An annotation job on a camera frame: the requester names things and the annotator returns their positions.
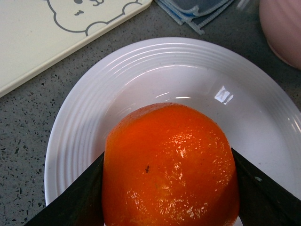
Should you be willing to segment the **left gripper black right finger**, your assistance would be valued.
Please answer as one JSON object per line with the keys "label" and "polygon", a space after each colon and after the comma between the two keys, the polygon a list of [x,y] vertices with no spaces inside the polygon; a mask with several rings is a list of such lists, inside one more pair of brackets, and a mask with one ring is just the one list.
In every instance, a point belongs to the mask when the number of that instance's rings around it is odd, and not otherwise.
{"label": "left gripper black right finger", "polygon": [[301,201],[232,148],[244,226],[299,226]]}

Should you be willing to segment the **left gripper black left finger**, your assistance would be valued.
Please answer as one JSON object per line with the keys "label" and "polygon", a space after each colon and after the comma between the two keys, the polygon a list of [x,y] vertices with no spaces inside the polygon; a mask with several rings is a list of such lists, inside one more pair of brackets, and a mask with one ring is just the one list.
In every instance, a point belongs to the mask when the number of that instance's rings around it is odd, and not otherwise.
{"label": "left gripper black left finger", "polygon": [[61,195],[27,226],[103,226],[101,154]]}

